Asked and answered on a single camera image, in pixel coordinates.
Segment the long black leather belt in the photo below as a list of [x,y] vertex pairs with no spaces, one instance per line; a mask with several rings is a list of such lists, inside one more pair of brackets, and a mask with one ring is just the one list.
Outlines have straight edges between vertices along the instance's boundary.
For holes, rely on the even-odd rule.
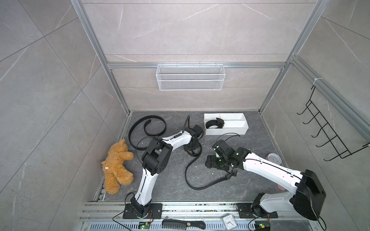
[[206,129],[222,129],[225,125],[225,121],[221,118],[216,118],[206,122]]

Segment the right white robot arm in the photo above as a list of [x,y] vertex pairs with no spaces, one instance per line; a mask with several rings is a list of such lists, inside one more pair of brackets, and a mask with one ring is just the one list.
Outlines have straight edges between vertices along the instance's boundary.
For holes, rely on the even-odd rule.
[[295,211],[309,220],[319,220],[326,193],[313,171],[300,172],[280,166],[243,147],[234,150],[224,140],[217,141],[212,148],[215,155],[207,156],[207,168],[225,171],[239,168],[258,174],[286,190],[276,194],[259,193],[251,205],[251,212],[256,217]]

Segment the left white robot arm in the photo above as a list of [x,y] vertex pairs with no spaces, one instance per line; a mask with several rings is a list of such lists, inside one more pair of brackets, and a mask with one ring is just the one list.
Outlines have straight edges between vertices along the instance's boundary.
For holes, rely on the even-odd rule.
[[143,174],[134,198],[133,206],[148,208],[152,200],[152,191],[160,173],[164,171],[173,150],[184,145],[198,145],[198,139],[203,134],[203,128],[195,125],[165,138],[153,138],[142,157]]

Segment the white divided storage box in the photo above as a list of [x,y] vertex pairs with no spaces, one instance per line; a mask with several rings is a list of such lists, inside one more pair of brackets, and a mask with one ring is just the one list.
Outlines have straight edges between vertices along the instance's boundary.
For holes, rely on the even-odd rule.
[[[216,119],[217,117],[225,121],[224,127],[222,129],[206,129],[206,122]],[[248,122],[243,113],[205,113],[204,127],[205,135],[223,135],[226,133],[245,135],[249,129]]]

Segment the pink round container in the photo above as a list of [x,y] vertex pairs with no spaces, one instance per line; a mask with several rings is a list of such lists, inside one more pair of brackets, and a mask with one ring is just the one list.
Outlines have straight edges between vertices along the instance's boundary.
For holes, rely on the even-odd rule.
[[275,153],[270,153],[267,155],[266,157],[266,160],[274,163],[274,164],[277,164],[277,165],[281,165],[282,164],[282,159],[279,155],[275,154]]

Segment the small white clock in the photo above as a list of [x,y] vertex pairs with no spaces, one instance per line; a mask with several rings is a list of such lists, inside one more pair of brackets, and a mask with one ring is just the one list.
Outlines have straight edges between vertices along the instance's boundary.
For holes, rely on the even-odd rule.
[[232,214],[222,217],[222,221],[227,231],[234,230],[238,227],[235,217]]

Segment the black comb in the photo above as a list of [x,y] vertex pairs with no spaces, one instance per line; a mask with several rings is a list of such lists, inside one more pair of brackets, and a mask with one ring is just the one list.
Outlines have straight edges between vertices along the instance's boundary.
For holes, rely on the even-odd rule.
[[164,229],[174,229],[174,230],[186,230],[189,227],[198,228],[201,230],[206,229],[206,224],[204,221],[185,221],[178,219],[164,219],[162,221],[162,228]]

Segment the brown teddy bear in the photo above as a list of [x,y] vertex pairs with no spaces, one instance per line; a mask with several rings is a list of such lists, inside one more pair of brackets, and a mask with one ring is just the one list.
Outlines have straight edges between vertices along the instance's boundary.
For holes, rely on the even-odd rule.
[[105,190],[110,195],[117,194],[121,185],[130,185],[134,175],[124,167],[124,162],[132,160],[134,154],[128,151],[124,139],[111,146],[108,155],[103,161],[102,169],[105,174]]

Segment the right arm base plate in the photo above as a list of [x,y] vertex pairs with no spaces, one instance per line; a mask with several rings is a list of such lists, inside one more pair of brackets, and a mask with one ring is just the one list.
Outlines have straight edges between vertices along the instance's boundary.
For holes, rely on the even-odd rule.
[[268,213],[253,203],[236,203],[236,209],[240,218],[278,218],[277,212]]

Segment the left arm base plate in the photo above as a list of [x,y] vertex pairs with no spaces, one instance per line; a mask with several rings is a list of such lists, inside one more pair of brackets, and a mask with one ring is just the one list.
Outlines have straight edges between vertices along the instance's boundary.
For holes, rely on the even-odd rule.
[[160,219],[162,216],[163,204],[153,203],[146,206],[141,206],[140,204],[127,204],[122,215],[123,219]]

